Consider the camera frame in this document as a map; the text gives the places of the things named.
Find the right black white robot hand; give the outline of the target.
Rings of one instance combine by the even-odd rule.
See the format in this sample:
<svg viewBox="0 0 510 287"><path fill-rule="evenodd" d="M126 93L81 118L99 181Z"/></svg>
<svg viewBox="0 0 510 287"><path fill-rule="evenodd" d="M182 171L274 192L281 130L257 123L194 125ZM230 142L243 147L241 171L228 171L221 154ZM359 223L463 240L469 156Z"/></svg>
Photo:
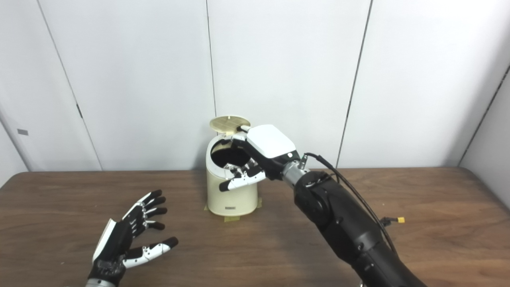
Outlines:
<svg viewBox="0 0 510 287"><path fill-rule="evenodd" d="M264 179L286 182L294 188L305 172L298 171L300 159L295 144L274 125L240 126L240 132L225 136L221 144L240 147L250 158L236 168L233 178L219 184L222 192L255 184Z"/></svg>

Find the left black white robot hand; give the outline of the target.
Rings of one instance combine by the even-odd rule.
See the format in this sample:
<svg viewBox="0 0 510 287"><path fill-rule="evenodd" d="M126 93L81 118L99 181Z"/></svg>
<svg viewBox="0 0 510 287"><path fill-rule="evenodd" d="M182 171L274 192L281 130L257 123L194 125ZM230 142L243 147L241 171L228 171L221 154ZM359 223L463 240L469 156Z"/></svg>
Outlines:
<svg viewBox="0 0 510 287"><path fill-rule="evenodd" d="M148 263L178 245L179 240L170 237L147 246L131 247L144 231L165 229L164 224L151 220L167 213L167 208L160 207L165 201L162 190L152 191L137 200L120 221L108 220L92 257L87 287L118 287L128 269Z"/></svg>

